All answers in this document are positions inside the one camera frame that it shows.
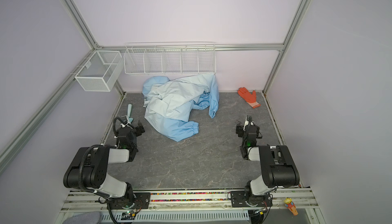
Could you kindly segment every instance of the crumpled fabric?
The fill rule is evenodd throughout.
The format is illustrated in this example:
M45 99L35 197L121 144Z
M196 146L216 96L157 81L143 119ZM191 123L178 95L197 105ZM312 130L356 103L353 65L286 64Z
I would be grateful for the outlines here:
M189 121L192 109L207 107L211 118L218 110L219 92L215 75L194 75L169 81L152 77L143 84L144 117L159 133L181 141L199 132L199 123Z

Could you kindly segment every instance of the black mounting plate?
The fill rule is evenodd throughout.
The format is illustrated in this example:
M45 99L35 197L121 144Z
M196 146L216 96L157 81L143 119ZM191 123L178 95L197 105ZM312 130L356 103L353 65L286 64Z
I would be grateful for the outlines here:
M246 203L246 197L245 197L245 191L231 191L231 206L232 207L251 207ZM267 194L265 196L265 202L267 203L267 206L270 207L272 206L272 198L270 194ZM265 207L265 204L263 201L252 201L250 205L255 205L257 204L256 207Z
M148 209L148 205L150 204L151 193L134 193L134 194L136 198L135 198L135 205L132 207L132 209L140 209L140 205L142 205L141 207L142 209ZM121 200L115 199L115 202L109 203L110 208L112 210L123 210L122 206L124 206L124 204L121 203L122 203Z

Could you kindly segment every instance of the wire basket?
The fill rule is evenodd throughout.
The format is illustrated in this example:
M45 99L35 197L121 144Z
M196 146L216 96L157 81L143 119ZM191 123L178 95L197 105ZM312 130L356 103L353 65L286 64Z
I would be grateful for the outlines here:
M215 48L176 46L141 48L132 46L124 53L125 73L138 74L214 74Z
M124 67L119 51L96 50L75 75L86 91L111 91Z

